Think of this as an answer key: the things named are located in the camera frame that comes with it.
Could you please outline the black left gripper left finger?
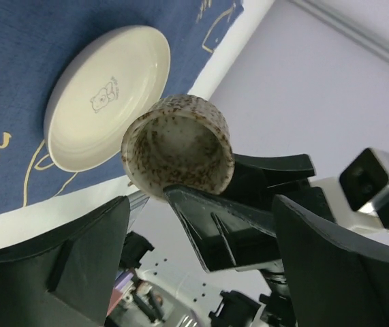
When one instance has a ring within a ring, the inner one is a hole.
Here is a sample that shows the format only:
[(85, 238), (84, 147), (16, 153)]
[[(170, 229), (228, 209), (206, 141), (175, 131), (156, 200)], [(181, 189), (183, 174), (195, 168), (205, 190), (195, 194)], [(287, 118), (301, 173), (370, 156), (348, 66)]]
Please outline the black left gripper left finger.
[(0, 249), (0, 326), (103, 326), (129, 215), (119, 196)]

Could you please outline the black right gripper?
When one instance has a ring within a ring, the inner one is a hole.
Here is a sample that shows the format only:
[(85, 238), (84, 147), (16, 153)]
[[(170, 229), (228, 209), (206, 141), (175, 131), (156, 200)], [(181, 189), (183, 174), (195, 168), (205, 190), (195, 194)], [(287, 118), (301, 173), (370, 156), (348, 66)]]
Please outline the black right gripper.
[(273, 198), (287, 195), (331, 218), (326, 199), (308, 178), (315, 167), (308, 154), (285, 157), (234, 155), (232, 180), (222, 195), (173, 185), (164, 189), (202, 268), (257, 270), (272, 291), (266, 314), (276, 326), (295, 326), (290, 289), (276, 239)]

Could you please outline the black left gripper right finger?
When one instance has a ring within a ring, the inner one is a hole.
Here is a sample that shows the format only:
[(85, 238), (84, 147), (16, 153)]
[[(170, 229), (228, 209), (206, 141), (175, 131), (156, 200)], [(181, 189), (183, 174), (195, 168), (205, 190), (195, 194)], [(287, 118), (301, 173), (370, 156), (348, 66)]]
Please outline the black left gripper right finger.
[(299, 326), (389, 326), (389, 246), (285, 196), (273, 201), (279, 251)]

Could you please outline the small glass cup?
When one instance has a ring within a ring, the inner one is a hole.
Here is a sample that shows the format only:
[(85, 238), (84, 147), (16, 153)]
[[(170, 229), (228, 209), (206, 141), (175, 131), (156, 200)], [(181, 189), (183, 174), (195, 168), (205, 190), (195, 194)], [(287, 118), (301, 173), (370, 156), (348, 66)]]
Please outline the small glass cup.
[(224, 115), (195, 95), (165, 97), (138, 117), (123, 136), (121, 161), (130, 181), (157, 200), (170, 185), (220, 194), (235, 167)]

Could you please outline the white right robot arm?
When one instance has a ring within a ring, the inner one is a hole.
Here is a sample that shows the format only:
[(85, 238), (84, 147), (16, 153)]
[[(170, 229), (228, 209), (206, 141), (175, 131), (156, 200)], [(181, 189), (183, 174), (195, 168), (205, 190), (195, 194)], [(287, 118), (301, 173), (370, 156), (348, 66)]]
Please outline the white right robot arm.
[(295, 326), (296, 317), (275, 238), (273, 198), (278, 194), (333, 216), (306, 154), (287, 157), (236, 156), (228, 188), (213, 195), (171, 186), (166, 197), (203, 269), (257, 270), (270, 295), (252, 299), (201, 281), (171, 264), (145, 237), (129, 232), (116, 278), (118, 303), (111, 306), (107, 326)]

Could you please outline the cream ceramic plate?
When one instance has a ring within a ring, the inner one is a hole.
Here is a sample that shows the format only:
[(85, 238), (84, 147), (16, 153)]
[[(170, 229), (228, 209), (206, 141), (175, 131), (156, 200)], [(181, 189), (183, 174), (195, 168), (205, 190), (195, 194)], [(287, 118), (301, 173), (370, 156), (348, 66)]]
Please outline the cream ceramic plate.
[(52, 163), (84, 172), (114, 157), (127, 128), (161, 97), (169, 71), (170, 46), (156, 28), (120, 27), (92, 41), (65, 68), (46, 106)]

